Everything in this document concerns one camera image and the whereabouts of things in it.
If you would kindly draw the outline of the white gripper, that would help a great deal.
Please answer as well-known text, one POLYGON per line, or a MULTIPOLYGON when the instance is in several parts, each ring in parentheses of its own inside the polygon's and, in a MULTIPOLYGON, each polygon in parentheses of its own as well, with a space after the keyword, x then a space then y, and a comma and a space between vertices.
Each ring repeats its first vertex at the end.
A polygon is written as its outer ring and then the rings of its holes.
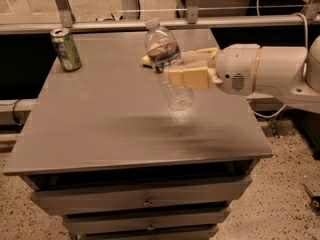
POLYGON ((250 95, 254 90, 254 73, 261 48, 257 44, 234 44, 220 51, 217 47, 182 53, 185 63, 206 62, 207 66, 172 68, 167 76, 170 83, 198 90, 214 85, 225 93, 250 95))

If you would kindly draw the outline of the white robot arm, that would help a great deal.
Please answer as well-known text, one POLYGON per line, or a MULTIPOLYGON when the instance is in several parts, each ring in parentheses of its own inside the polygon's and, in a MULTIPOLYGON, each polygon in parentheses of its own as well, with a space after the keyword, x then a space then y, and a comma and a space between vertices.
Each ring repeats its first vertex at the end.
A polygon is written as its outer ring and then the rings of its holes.
POLYGON ((166 71, 174 85, 199 90, 217 87, 232 95, 269 95, 289 107, 320 112, 318 41, 310 48, 234 44, 185 56, 188 63, 166 71))

